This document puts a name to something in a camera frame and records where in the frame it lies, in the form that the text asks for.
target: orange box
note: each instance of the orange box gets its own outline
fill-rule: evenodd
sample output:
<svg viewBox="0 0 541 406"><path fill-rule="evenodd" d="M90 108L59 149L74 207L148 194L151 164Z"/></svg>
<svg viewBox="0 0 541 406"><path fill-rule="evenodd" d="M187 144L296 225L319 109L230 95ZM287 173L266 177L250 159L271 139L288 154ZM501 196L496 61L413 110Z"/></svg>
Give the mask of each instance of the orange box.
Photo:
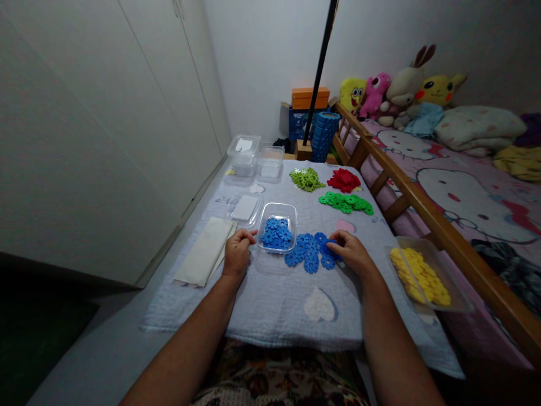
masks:
<svg viewBox="0 0 541 406"><path fill-rule="evenodd" d="M312 101L312 87L298 87L291 92L291 107L293 110L308 110ZM329 95L331 92L324 86L317 90L316 107L317 109L327 108Z"/></svg>

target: spongebob plush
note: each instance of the spongebob plush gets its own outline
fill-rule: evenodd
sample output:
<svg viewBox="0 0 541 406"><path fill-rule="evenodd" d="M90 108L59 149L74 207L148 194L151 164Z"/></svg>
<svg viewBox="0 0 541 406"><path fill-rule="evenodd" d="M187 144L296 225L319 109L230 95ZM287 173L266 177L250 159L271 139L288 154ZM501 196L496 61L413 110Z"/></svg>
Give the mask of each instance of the spongebob plush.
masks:
<svg viewBox="0 0 541 406"><path fill-rule="evenodd" d="M421 90L415 95L415 102L434 103L440 106L449 104L458 86L466 80L465 75L456 74L452 79L444 75L431 76L424 80Z"/></svg>
<svg viewBox="0 0 541 406"><path fill-rule="evenodd" d="M366 81L359 78L347 78L340 87L340 104L355 113L365 95Z"/></svg>

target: pikachu plush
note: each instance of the pikachu plush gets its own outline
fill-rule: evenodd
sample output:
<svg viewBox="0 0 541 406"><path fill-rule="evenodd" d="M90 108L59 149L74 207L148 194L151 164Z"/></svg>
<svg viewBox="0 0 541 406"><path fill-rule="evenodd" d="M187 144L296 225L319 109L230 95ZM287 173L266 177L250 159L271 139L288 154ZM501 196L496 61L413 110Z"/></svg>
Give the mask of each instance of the pikachu plush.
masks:
<svg viewBox="0 0 541 406"><path fill-rule="evenodd" d="M466 75L456 74L452 79L444 75L431 76L423 81L415 94L415 102L429 102L444 106L451 102L455 90L466 80Z"/></svg>

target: floor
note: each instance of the floor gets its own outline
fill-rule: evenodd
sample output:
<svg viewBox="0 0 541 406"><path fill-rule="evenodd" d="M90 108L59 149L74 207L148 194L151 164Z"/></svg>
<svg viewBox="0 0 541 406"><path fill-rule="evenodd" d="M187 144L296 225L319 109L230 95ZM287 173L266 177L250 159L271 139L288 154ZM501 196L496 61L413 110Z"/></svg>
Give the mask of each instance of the floor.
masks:
<svg viewBox="0 0 541 406"><path fill-rule="evenodd" d="M145 289L92 299L101 305L99 312L43 381L28 405L108 405L120 402L171 337L170 333L144 333L138 328L139 322L228 167L229 161L226 160ZM368 366L363 360L359 360L357 365L371 403L375 405Z"/></svg>

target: clear plastic container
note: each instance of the clear plastic container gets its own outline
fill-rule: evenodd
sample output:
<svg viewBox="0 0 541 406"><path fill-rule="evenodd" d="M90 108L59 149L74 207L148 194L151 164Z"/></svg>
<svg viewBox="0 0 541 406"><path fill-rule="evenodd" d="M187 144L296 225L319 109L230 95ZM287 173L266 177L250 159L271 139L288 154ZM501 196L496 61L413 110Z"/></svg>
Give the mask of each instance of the clear plastic container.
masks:
<svg viewBox="0 0 541 406"><path fill-rule="evenodd" d="M252 209L252 212L250 214L246 213L245 217L235 212L235 209L237 208L237 204L242 200L244 196L247 196L248 198L253 198L255 200L255 205L254 205L254 208ZM252 229L252 227L254 226L254 224L256 223L258 219L258 215L262 207L263 207L262 196L252 195L250 193L242 193L238 195L237 198L228 205L226 218L227 220L230 220L230 221L236 221L237 227L239 228Z"/></svg>
<svg viewBox="0 0 541 406"><path fill-rule="evenodd" d="M231 168L235 171L235 175L243 178L251 178L255 176L258 158L254 156L239 155L233 159Z"/></svg>
<svg viewBox="0 0 541 406"><path fill-rule="evenodd" d="M286 249L276 249L263 246L261 237L265 234L265 225L269 218L276 218L278 220L287 219L288 226L287 229L291 231L291 241L289 246ZM295 244L297 242L297 209L295 206L291 206L284 203L267 203L263 208L263 213L259 220L259 229L258 229L258 247L264 251L275 254L287 254L295 249Z"/></svg>
<svg viewBox="0 0 541 406"><path fill-rule="evenodd" d="M282 175L284 147L263 147L258 159L258 180L278 183Z"/></svg>
<svg viewBox="0 0 541 406"><path fill-rule="evenodd" d="M256 156L259 152L259 143L261 137L258 135L236 135L235 138L229 144L227 149L227 155L231 157L243 156Z"/></svg>
<svg viewBox="0 0 541 406"><path fill-rule="evenodd" d="M419 282L417 278L415 277L415 274L412 272L410 265L406 261L406 258L404 254L402 253L402 259L405 261L407 265L407 270L409 271L410 275L413 277L413 281L416 285L416 287L421 292L421 295L423 296L426 306L438 310L438 311L452 311L452 312L470 312L473 310L473 306L471 302L468 300L468 298L460 291L460 289L457 287L456 282L453 278L453 276L447 271L447 267L444 265L444 263L441 260L441 254L436 249L434 244L432 244L427 239L416 239L411 237L396 237L396 240L398 242L398 248L400 249L402 253L402 249L406 248L412 248L415 251L417 251L419 254L423 256L423 259L425 263L427 263L430 268L434 270L436 273L436 276L441 280L444 287L449 292L449 296L451 297L451 304L449 306L440 306L434 303L431 303L427 296L425 295L425 292L420 287ZM389 257L391 250L395 247L386 247L386 254L387 258L389 258L389 261L392 264L392 261ZM400 277L398 276L398 270L393 266L393 268L397 271L397 278L400 281L400 285L402 286L404 290L404 294L412 301L412 303L418 305L421 305L417 300L410 297L407 294L406 287Z"/></svg>
<svg viewBox="0 0 541 406"><path fill-rule="evenodd" d="M255 176L258 163L258 135L236 135L227 149L227 155L233 158L232 169L237 176L251 178Z"/></svg>

